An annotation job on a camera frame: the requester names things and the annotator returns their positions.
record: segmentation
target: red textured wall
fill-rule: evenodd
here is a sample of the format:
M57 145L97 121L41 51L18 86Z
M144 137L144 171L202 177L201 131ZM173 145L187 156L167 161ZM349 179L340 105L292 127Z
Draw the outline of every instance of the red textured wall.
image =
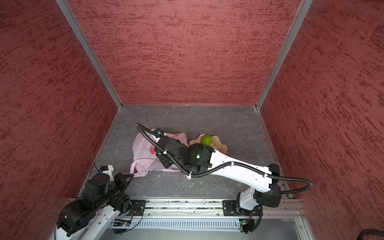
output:
M68 0L123 103L255 104L301 0Z
M117 108L54 0L0 15L0 239L44 240Z
M284 174L314 181L300 198L319 240L384 230L383 10L315 0L262 106Z

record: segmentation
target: green ball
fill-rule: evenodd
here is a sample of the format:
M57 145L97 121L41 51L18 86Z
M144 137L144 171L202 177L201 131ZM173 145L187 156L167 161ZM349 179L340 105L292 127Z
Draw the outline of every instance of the green ball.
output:
M211 144L212 144L212 138L211 138L211 136L205 135L205 136L201 139L201 143L204 144L204 145L207 145L207 146L211 146Z

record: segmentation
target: aluminum frame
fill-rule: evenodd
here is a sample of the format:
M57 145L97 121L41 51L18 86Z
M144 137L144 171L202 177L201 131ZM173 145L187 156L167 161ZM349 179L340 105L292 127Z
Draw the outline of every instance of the aluminum frame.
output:
M74 16L68 2L66 0L56 0L56 3L57 5L59 5L61 12L64 14L64 17L67 19L67 22L71 26L80 44L83 46L84 51L88 55L88 58L91 60L91 63L93 64L95 70L99 74L109 94L113 98L113 101L115 101L116 106L119 109L121 109L123 106L123 103L121 102L118 94L116 93L115 88L113 87L111 81L108 78L108 75L104 71L103 66L101 65L99 59L97 58L95 52L93 51L91 44L89 43L83 30L81 29L79 22L76 20L76 17Z
M279 52L279 55L277 56L275 65L272 68L271 74L269 75L265 86L263 88L262 93L260 94L260 97L256 103L256 109L260 110L265 98L277 76L277 73L279 72L281 65L283 64L283 61L285 57L287 56L287 53L293 43L293 40L295 39L297 32L300 29L301 24L303 23L303 20L305 18L305 15L307 14L313 0L303 0L300 3L299 9L297 10L297 13L295 15L295 18L293 19L292 25L288 31L288 34L284 40L284 43L281 47L281 50Z

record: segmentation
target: pink plastic bag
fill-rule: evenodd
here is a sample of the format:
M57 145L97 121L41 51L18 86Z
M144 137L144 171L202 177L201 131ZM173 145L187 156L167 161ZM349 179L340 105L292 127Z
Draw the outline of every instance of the pink plastic bag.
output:
M185 133L171 134L167 133L168 137L179 140L181 143L188 147L187 136ZM143 177L147 175L148 171L168 171L168 172L180 172L180 170L172 164L169 168L165 169L163 164L155 155L154 146L148 142L141 133L137 134L133 141L133 163L131 164L132 174L136 168L137 173L135 177Z

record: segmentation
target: cable tie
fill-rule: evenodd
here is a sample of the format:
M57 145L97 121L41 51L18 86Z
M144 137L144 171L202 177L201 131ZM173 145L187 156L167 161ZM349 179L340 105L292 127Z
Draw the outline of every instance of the cable tie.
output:
M188 180L190 180L192 177L191 177L191 175L192 175L192 171L189 173L189 175L187 176L187 179Z

